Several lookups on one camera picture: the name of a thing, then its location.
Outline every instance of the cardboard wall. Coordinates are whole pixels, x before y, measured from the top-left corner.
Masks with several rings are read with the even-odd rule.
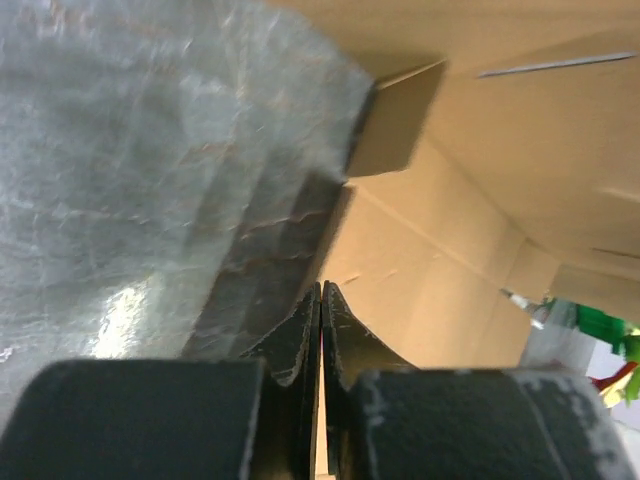
[[[427,137],[409,169],[351,185],[321,276],[354,313],[417,365],[516,365],[529,322],[498,290],[542,296],[557,262]]]
[[[478,79],[483,71],[640,51],[632,0],[271,0],[377,77],[448,60],[431,142],[563,264],[640,281],[640,58]]]
[[[640,325],[640,284],[563,265],[551,287],[554,295],[591,305]]]

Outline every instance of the cardboard flap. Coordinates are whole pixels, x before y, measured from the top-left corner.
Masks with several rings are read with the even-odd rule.
[[[404,170],[422,132],[445,61],[378,81],[373,108],[351,159],[351,177]]]

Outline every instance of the yellow object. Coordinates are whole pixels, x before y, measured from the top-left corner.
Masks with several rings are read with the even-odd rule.
[[[608,386],[600,392],[600,396],[607,408],[613,408],[625,399],[624,389],[627,387],[633,372],[629,372],[616,383]]]

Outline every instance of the gray fabric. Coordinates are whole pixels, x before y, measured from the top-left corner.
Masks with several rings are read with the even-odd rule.
[[[576,318],[576,304],[558,299],[544,322],[544,330],[531,331],[520,366],[562,366],[586,374],[596,341],[575,328]]]
[[[245,1],[3,0],[0,32],[0,426],[54,359],[221,356],[279,322],[291,301],[245,335],[302,282],[372,80]]]

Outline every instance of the green object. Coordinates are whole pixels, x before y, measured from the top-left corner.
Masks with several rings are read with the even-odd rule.
[[[640,336],[627,335],[622,342],[625,360],[627,362],[640,363]]]
[[[627,323],[621,318],[607,315],[601,310],[577,305],[578,328],[586,335],[607,342],[611,351],[616,355],[622,353],[624,337],[627,333]]]
[[[640,367],[636,367],[631,380],[624,389],[625,400],[627,405],[638,399],[640,396]]]

